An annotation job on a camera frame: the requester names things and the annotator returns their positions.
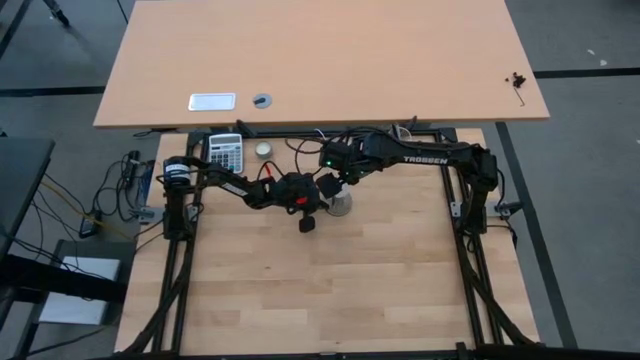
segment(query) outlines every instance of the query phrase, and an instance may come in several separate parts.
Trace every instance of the calculator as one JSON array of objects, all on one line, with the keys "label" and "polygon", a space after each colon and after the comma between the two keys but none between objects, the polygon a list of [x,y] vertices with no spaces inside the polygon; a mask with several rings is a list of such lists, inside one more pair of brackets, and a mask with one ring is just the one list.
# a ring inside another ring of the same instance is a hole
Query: calculator
[{"label": "calculator", "polygon": [[236,174],[242,172],[242,135],[209,136],[209,162],[220,163]]}]

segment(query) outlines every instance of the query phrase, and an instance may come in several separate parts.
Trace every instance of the wooden desk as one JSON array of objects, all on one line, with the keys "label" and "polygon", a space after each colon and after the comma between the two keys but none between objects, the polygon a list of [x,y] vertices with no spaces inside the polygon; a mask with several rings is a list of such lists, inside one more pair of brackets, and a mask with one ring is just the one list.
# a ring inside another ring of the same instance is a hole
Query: wooden desk
[{"label": "wooden desk", "polygon": [[[484,143],[480,130],[459,130],[458,136]],[[294,171],[293,152],[281,140],[270,142],[273,160],[284,172]],[[261,164],[255,143],[245,141],[247,176]],[[162,137],[154,176],[161,160],[183,154],[185,144],[186,135]],[[301,155],[300,165],[315,170],[317,155]],[[352,194],[351,213],[318,213],[317,228],[300,234],[299,217],[284,209],[251,210],[221,189],[206,189],[181,353],[442,350],[458,341],[472,346],[439,168],[395,166],[367,177]],[[154,182],[149,205],[163,204],[162,187]],[[149,231],[140,243],[159,231]],[[496,299],[524,334],[537,338],[509,232],[490,228],[482,239]],[[157,239],[136,256],[118,350],[154,311],[167,249],[168,241]]]},{"label": "wooden desk", "polygon": [[[513,72],[527,81],[519,90]],[[190,112],[193,93],[233,111]],[[252,99],[268,93],[273,104]],[[94,125],[546,119],[504,0],[137,1]]]}]

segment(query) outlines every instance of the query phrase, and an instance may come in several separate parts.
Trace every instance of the metal stand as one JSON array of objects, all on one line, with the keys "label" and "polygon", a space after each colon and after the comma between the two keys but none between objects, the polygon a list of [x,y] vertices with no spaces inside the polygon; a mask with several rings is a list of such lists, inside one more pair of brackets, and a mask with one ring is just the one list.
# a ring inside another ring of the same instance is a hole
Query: metal stand
[{"label": "metal stand", "polygon": [[62,12],[62,9],[60,9],[60,5],[58,5],[56,0],[42,0],[42,1],[44,1],[44,3],[47,4],[47,7],[49,8],[49,10],[51,10],[51,14],[56,19],[58,19],[58,21],[60,21],[60,23],[64,27],[69,27],[69,19],[67,19],[67,17],[64,15],[64,13]]}]

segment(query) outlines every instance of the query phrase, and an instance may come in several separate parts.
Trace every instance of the small black object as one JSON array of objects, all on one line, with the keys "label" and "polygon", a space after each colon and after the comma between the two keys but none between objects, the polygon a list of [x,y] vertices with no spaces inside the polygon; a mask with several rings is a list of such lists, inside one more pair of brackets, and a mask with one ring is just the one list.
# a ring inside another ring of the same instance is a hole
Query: small black object
[{"label": "small black object", "polygon": [[[102,211],[100,210],[91,210],[87,215],[98,221],[102,220]],[[80,223],[80,230],[78,230],[78,237],[80,237],[80,239],[88,238],[89,236],[97,234],[98,231],[100,231],[98,224],[83,217]]]},{"label": "small black object", "polygon": [[247,123],[238,119],[236,120],[236,132],[242,134],[246,138],[256,137],[256,133],[247,126]]},{"label": "small black object", "polygon": [[313,216],[303,216],[298,222],[298,230],[301,233],[308,233],[316,228],[316,219]]},{"label": "small black object", "polygon": [[131,185],[133,185],[133,178],[136,175],[136,169],[138,167],[138,165],[131,160],[134,160],[135,163],[137,163],[140,160],[140,151],[132,150],[129,151],[129,154],[127,155],[127,164],[125,165],[124,172],[122,173],[122,177],[124,178],[124,188],[126,190],[129,190]]},{"label": "small black object", "polygon": [[53,16],[56,19],[58,19],[58,21],[60,21],[62,26],[69,27],[69,19],[67,19],[67,17],[64,15],[62,10],[58,9],[58,11],[55,11],[55,12],[52,11],[52,13],[53,13]]},{"label": "small black object", "polygon": [[469,360],[469,350],[463,342],[456,343],[456,352],[458,353],[458,360]]},{"label": "small black object", "polygon": [[515,72],[513,73],[513,79],[513,86],[518,89],[527,80],[524,76],[518,75],[518,73]]},{"label": "small black object", "polygon": [[316,186],[318,186],[318,190],[320,190],[325,199],[336,196],[342,190],[340,181],[331,173],[320,176],[316,180]]}]

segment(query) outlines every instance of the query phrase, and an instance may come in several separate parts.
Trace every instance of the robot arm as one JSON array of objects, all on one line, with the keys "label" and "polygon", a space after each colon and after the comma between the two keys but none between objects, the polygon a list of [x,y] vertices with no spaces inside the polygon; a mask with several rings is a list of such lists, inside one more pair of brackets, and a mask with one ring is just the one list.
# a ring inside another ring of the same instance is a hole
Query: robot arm
[{"label": "robot arm", "polygon": [[354,138],[351,143],[328,141],[320,153],[320,166],[337,170],[316,182],[326,198],[340,189],[341,183],[357,184],[373,171],[399,163],[443,165],[456,168],[471,189],[471,199],[463,202],[463,228],[470,232],[486,232],[485,202],[498,185],[495,156],[480,145],[467,143],[441,144],[406,142],[383,132]]},{"label": "robot arm", "polygon": [[[185,196],[199,188],[220,187],[240,197],[252,209],[268,206],[284,207],[288,214],[302,211],[300,231],[308,232],[315,227],[315,220],[309,216],[318,208],[328,207],[320,200],[318,189],[311,174],[288,173],[277,181],[267,177],[249,181],[227,170],[218,163],[208,163],[196,157],[174,156],[164,161],[165,205],[164,236],[167,239],[183,240],[191,235],[190,222],[185,208]],[[197,186],[191,185],[191,174],[202,173],[203,179]]]}]

